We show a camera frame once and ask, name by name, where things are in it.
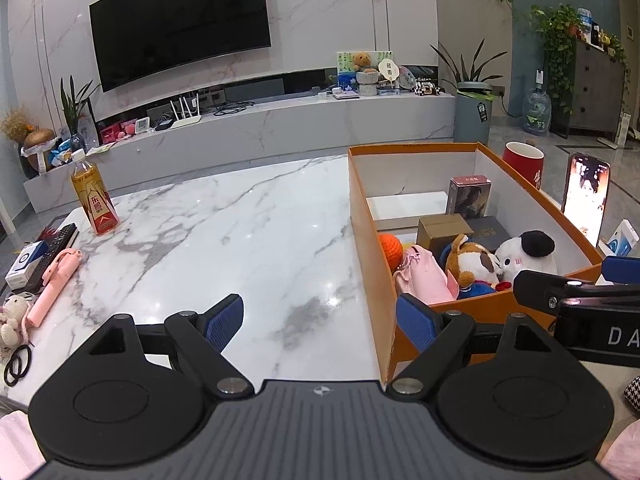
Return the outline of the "smartphone with lit screen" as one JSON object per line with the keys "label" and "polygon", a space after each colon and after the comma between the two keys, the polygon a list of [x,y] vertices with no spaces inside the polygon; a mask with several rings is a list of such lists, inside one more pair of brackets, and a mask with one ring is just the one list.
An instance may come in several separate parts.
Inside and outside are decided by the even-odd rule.
{"label": "smartphone with lit screen", "polygon": [[600,237],[610,180],[611,166],[604,160],[584,153],[570,155],[562,213],[592,246]]}

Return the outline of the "pink selfie stick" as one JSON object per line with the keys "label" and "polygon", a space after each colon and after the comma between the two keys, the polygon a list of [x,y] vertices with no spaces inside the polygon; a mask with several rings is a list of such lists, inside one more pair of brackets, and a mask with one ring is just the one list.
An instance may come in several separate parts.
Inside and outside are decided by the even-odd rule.
{"label": "pink selfie stick", "polygon": [[66,286],[67,282],[78,270],[82,260],[79,249],[67,248],[62,250],[52,261],[42,276],[43,290],[32,308],[26,314],[26,323],[30,327],[39,327],[51,310],[55,300]]}

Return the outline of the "small beige plush toy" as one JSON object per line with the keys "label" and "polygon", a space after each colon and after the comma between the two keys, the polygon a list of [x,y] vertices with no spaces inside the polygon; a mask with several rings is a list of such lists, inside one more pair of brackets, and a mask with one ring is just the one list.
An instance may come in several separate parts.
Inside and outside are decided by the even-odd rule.
{"label": "small beige plush toy", "polygon": [[23,295],[11,295],[1,306],[0,348],[4,358],[21,344],[28,343],[26,315],[32,307]]}

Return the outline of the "climbing green plant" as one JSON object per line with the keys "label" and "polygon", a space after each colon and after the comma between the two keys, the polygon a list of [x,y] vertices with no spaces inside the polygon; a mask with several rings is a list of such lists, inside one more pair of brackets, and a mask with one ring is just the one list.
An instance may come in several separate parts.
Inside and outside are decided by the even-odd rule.
{"label": "climbing green plant", "polygon": [[580,41],[580,21],[570,4],[532,6],[530,19],[541,36],[544,72],[552,110],[560,117],[572,114],[575,88],[576,47]]}

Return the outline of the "red mug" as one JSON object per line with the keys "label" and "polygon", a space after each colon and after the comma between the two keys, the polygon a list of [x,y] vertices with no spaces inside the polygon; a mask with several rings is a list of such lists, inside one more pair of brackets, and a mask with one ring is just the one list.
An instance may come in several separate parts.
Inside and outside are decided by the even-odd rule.
{"label": "red mug", "polygon": [[502,159],[537,190],[544,172],[544,152],[535,145],[511,141],[504,147]]}

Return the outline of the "dark book box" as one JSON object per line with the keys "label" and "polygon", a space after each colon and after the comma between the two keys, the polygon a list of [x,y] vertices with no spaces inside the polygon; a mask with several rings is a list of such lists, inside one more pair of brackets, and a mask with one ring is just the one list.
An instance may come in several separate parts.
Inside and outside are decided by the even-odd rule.
{"label": "dark book box", "polygon": [[495,252],[503,242],[511,238],[494,216],[466,219],[466,223],[473,231],[470,241],[483,246],[488,252]]}

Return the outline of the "white wifi router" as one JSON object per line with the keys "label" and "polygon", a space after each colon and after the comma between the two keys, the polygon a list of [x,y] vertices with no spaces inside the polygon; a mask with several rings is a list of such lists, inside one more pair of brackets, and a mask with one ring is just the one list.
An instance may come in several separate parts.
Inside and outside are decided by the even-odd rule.
{"label": "white wifi router", "polygon": [[174,114],[174,122],[171,125],[171,129],[195,125],[202,120],[200,94],[198,92],[178,96],[177,99],[170,101],[170,107],[172,114]]}

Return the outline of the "illustrated card box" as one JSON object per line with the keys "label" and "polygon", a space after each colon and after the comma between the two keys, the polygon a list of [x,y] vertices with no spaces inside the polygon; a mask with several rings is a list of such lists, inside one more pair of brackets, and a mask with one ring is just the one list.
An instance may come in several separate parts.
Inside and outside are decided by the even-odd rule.
{"label": "illustrated card box", "polygon": [[465,220],[483,218],[490,190],[491,180],[482,174],[452,177],[449,181],[446,214],[460,214]]}

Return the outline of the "brown cardboard box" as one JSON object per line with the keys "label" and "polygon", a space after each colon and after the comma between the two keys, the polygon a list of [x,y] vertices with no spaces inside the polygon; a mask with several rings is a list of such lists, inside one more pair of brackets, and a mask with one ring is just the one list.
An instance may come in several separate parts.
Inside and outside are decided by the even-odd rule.
{"label": "brown cardboard box", "polygon": [[430,214],[419,219],[416,244],[438,259],[442,251],[460,234],[468,237],[473,235],[472,228],[460,214]]}

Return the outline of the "grey trash bin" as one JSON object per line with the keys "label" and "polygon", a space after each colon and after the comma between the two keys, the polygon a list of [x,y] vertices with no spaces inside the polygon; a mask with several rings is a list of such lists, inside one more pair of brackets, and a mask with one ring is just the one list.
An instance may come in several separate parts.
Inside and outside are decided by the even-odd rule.
{"label": "grey trash bin", "polygon": [[457,84],[454,142],[488,144],[492,102],[491,84],[480,81]]}

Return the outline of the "houndstooth cushion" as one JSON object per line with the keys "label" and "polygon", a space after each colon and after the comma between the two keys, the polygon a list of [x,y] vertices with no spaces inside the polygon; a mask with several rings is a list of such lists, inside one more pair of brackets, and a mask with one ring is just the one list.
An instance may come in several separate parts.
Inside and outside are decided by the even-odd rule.
{"label": "houndstooth cushion", "polygon": [[636,413],[640,412],[640,376],[635,377],[624,389],[623,397],[626,403]]}

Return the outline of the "orange knitted ball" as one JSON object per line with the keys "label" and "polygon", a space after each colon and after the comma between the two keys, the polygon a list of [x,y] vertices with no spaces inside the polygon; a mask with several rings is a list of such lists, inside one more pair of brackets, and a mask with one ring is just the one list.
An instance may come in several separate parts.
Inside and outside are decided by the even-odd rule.
{"label": "orange knitted ball", "polygon": [[404,246],[399,238],[390,233],[378,234],[378,241],[383,249],[383,254],[390,272],[394,273],[404,258]]}

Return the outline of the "small white blue box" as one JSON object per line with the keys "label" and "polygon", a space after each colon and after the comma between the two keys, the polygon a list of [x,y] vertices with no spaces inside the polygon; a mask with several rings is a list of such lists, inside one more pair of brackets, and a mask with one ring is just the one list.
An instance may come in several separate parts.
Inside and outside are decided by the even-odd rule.
{"label": "small white blue box", "polygon": [[26,245],[14,260],[10,270],[6,272],[6,284],[11,290],[24,288],[38,266],[39,260],[48,250],[44,240]]}

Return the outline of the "white tv console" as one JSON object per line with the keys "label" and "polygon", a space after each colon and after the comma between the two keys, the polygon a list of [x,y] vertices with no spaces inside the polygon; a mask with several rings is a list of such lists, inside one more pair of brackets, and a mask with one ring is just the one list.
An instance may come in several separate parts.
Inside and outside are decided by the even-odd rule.
{"label": "white tv console", "polygon": [[339,101],[315,96],[256,104],[196,124],[118,142],[91,155],[110,192],[237,162],[358,144],[449,141],[454,97],[374,96]]}

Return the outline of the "teddy bear figurine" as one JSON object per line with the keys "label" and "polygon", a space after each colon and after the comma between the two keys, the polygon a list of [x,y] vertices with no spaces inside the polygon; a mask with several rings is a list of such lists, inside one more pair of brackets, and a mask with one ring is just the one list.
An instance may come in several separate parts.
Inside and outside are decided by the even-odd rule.
{"label": "teddy bear figurine", "polygon": [[366,51],[359,51],[352,54],[352,70],[354,72],[362,72],[363,70],[370,70],[372,67],[372,61],[370,54]]}

